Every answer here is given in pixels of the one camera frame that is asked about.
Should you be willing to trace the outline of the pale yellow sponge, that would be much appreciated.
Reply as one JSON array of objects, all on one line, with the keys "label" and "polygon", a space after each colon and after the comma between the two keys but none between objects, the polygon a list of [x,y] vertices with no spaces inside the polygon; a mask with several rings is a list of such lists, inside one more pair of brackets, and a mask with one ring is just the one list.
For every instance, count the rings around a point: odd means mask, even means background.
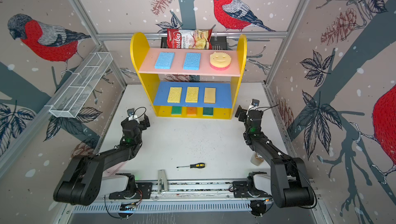
[{"label": "pale yellow sponge", "polygon": [[206,87],[204,93],[204,103],[215,104],[216,103],[216,88]]}]

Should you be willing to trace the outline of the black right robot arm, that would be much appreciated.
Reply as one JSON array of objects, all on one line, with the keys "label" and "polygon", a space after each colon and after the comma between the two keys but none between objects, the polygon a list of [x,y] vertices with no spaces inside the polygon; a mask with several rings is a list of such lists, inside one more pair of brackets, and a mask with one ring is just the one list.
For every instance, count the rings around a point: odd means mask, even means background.
[{"label": "black right robot arm", "polygon": [[300,207],[313,209],[317,197],[307,176],[305,163],[280,151],[262,131],[264,111],[248,110],[238,106],[235,117],[243,122],[245,143],[270,165],[270,190],[279,208]]}]

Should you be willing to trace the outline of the yellow smiley face sponge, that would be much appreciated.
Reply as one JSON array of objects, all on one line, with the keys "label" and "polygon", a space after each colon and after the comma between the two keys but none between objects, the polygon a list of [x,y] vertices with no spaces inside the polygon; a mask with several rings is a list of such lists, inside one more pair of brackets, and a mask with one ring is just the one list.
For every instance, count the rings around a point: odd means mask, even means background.
[{"label": "yellow smiley face sponge", "polygon": [[223,71],[229,68],[232,58],[225,52],[214,52],[210,55],[211,68]]}]

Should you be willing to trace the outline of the light green foam sponge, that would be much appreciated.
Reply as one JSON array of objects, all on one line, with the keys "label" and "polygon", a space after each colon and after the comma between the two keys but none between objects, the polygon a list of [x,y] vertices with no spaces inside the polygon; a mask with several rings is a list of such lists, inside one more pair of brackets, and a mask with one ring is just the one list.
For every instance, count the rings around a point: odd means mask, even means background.
[{"label": "light green foam sponge", "polygon": [[182,106],[173,106],[171,115],[182,115],[183,113],[183,107]]}]

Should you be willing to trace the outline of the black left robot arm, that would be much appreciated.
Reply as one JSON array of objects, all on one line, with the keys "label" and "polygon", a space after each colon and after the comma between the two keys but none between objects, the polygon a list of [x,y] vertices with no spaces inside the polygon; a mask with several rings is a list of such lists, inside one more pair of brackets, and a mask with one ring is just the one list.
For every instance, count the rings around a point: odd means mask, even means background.
[{"label": "black left robot arm", "polygon": [[126,118],[121,122],[123,136],[111,150],[98,155],[75,156],[56,186],[55,202],[88,206],[99,195],[102,175],[105,170],[136,157],[142,147],[142,131],[150,127],[147,115],[143,120]]}]

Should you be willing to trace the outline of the dark green scouring sponge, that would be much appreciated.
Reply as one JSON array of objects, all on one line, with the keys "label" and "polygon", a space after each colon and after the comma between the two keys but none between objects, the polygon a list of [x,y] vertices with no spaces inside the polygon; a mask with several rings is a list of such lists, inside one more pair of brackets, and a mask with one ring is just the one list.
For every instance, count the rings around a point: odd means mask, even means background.
[{"label": "dark green scouring sponge", "polygon": [[213,116],[214,110],[212,107],[204,107],[203,108],[203,116]]}]

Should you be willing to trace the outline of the orange foam sponge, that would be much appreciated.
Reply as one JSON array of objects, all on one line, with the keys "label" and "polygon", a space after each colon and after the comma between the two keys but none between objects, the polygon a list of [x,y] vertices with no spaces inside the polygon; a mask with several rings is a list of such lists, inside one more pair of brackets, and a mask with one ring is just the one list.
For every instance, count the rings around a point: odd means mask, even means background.
[{"label": "orange foam sponge", "polygon": [[198,109],[196,107],[187,107],[187,116],[197,116],[198,114]]}]

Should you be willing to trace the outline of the yellow cellulose sponge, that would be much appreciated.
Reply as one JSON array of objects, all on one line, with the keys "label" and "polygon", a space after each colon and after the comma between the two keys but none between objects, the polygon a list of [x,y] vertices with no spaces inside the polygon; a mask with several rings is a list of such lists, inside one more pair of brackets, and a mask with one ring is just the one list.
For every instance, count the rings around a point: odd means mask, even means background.
[{"label": "yellow cellulose sponge", "polygon": [[197,103],[199,98],[199,87],[187,87],[186,103]]}]

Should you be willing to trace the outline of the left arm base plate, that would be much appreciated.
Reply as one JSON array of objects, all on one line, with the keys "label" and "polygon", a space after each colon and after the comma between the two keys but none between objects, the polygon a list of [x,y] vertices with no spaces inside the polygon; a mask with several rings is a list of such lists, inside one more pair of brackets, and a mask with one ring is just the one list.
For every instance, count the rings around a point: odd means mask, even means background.
[{"label": "left arm base plate", "polygon": [[117,173],[115,176],[127,180],[124,190],[117,190],[109,194],[110,200],[140,200],[150,199],[153,184],[151,182],[137,182],[130,173]]}]

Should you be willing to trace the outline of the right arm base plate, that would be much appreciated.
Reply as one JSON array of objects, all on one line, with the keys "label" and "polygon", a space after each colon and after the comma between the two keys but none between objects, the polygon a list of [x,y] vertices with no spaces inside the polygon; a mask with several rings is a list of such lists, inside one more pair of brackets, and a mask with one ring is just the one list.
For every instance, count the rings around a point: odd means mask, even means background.
[{"label": "right arm base plate", "polygon": [[245,180],[232,182],[229,191],[235,198],[272,198],[271,178],[266,172],[250,172]]}]

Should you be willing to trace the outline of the blue sponge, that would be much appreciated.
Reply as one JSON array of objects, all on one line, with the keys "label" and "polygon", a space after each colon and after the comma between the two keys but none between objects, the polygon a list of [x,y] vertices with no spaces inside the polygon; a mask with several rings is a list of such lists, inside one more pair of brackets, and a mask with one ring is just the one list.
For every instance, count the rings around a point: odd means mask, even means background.
[{"label": "blue sponge", "polygon": [[183,65],[183,70],[199,70],[200,60],[200,53],[187,53]]},{"label": "blue sponge", "polygon": [[174,56],[174,52],[161,52],[155,63],[155,69],[171,69]]}]

